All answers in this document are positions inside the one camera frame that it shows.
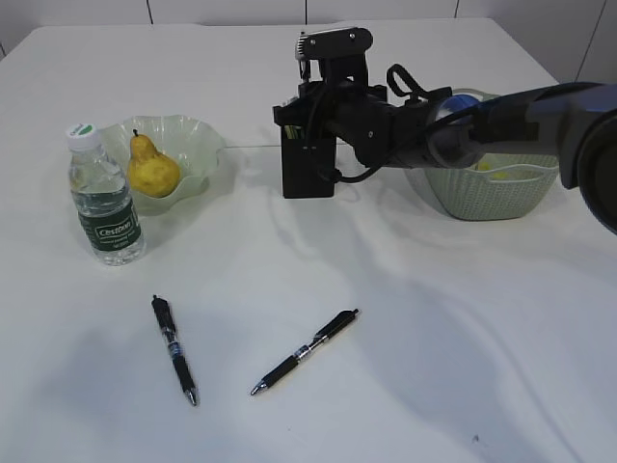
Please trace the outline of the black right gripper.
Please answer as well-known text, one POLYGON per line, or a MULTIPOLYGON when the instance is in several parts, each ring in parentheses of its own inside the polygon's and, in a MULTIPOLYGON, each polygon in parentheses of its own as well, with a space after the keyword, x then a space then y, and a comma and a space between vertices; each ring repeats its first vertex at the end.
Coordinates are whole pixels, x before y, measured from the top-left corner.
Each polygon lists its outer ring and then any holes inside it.
POLYGON ((310 141, 333 135, 353 147, 365 167, 384 156, 388 167, 435 167, 426 137, 410 138, 430 123, 443 89, 413 90, 400 107, 387 103, 386 92, 382 85, 344 81, 331 88, 313 81, 301 85, 297 97, 273 108, 274 122, 302 127, 310 141))

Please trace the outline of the blue grey right robot arm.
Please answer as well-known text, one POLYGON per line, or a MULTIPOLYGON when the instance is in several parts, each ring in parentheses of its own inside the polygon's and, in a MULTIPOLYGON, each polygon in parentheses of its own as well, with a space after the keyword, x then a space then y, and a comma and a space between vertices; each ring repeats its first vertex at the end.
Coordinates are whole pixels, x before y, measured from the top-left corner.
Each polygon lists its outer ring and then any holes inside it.
POLYGON ((571 83, 479 101, 448 88, 393 106, 352 83, 313 83, 273 109, 280 128, 300 128, 305 170, 359 182, 382 168, 463 169, 486 153, 547 155, 562 185, 616 230, 616 88, 571 83))

